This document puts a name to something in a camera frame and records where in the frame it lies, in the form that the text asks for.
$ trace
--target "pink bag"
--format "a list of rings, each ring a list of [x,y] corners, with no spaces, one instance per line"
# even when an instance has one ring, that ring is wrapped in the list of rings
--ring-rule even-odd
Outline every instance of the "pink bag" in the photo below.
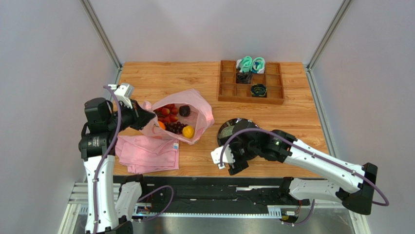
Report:
[[[189,105],[190,106],[190,115],[188,117],[183,117],[179,114],[179,121],[185,124],[188,124],[194,127],[194,136],[189,139],[183,135],[177,135],[168,131],[163,130],[158,124],[157,118],[154,118],[144,127],[141,132],[148,136],[154,137],[157,139],[179,139],[181,141],[187,142],[189,144],[196,143],[206,129],[212,126],[215,123],[212,114],[212,107],[209,103],[203,99],[199,91],[195,89],[188,89],[175,93],[165,97],[164,99],[156,102],[154,105],[151,105],[148,101],[145,101],[142,108],[148,111],[153,111],[157,108],[163,107],[168,104],[175,104],[177,108],[180,106]]]

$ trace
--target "bunch of grapes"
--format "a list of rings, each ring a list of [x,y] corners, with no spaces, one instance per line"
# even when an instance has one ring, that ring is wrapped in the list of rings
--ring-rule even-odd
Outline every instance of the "bunch of grapes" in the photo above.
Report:
[[[183,128],[186,126],[188,126],[188,124],[184,124],[181,122],[169,123],[169,124],[166,124],[166,131],[169,131],[175,134],[182,134]]]

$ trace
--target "pink cloth bag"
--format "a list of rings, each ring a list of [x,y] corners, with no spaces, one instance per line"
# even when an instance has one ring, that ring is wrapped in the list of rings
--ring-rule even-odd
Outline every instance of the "pink cloth bag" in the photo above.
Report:
[[[178,108],[184,105],[190,106],[191,113],[188,117],[183,117],[179,114],[177,114],[177,116],[179,117],[180,122],[194,127],[194,137],[189,139],[182,135],[177,135],[163,130],[159,126],[157,118],[152,119],[150,123],[148,123],[147,126],[141,130],[144,135],[157,139],[179,139],[189,144],[194,144],[200,139],[206,129],[215,123],[212,114],[212,107],[205,99],[203,99],[199,91],[195,89],[188,89],[169,95],[156,102],[154,105],[151,105],[151,103],[145,101],[142,108],[154,112],[155,109],[163,107],[167,104],[175,104]]]
[[[115,153],[129,173],[179,169],[179,141],[147,136],[118,136]]]

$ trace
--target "wooden box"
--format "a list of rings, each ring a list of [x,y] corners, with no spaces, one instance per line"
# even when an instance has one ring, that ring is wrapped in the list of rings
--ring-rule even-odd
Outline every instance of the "wooden box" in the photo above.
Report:
[[[219,101],[233,101],[259,104],[283,104],[284,88],[281,67],[277,62],[267,62],[264,74],[252,74],[251,84],[236,83],[236,61],[222,60],[219,77]],[[265,97],[252,97],[251,85],[264,84]]]

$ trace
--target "gray floor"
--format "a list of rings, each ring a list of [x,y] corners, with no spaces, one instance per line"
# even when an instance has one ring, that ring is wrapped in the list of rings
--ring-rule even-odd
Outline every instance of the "gray floor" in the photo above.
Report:
[[[300,220],[309,210],[302,209]],[[85,233],[86,216],[78,217],[74,234]],[[135,234],[354,234],[346,209],[316,209],[303,225],[287,227],[267,218],[159,217],[148,223],[134,223]]]

